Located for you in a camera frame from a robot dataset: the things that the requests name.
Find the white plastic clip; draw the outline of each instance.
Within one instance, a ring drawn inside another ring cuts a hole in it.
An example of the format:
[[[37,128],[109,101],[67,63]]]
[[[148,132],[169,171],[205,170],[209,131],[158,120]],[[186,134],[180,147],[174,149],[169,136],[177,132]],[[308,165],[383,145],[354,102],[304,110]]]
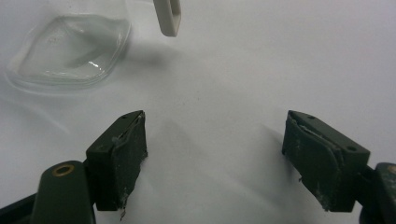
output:
[[[161,32],[166,36],[177,36],[181,9],[178,0],[153,0]]]

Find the green plastic part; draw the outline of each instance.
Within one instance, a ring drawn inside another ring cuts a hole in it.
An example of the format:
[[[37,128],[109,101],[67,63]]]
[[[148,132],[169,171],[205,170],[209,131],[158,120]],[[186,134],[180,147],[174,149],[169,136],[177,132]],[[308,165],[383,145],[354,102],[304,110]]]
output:
[[[356,181],[366,169],[369,150],[320,119],[289,111],[282,153],[323,209],[352,211],[359,187]]]

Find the white table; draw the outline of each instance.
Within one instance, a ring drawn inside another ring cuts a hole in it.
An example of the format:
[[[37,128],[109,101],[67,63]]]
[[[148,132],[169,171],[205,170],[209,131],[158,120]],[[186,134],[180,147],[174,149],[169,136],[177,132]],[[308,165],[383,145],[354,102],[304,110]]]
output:
[[[27,92],[0,76],[0,207],[143,109],[148,158],[123,223],[358,223],[360,205],[326,213],[298,182],[280,153],[285,120],[289,109],[312,114],[371,150],[372,167],[396,162],[396,3],[181,6],[178,37],[167,38],[152,3],[131,3],[125,57],[87,90]]]

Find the metal ring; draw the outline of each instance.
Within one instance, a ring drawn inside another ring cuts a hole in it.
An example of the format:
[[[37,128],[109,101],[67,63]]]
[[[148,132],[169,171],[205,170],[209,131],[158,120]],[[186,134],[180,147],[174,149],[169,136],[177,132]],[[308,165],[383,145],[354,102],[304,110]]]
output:
[[[52,175],[54,176],[64,176],[72,173],[74,170],[74,165],[62,164],[52,170]]]

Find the clamp jaw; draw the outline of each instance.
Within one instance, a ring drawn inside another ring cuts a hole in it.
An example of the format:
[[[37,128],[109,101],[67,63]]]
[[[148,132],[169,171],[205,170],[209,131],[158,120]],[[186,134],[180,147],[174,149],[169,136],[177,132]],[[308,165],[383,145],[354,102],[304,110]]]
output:
[[[148,155],[144,112],[118,118],[86,154],[46,170],[37,194],[1,209],[0,223],[93,224],[94,203],[98,211],[124,209]]]
[[[367,166],[370,151],[320,119],[289,111],[282,153],[323,209],[351,212],[362,206],[361,224],[396,223],[396,164]]]

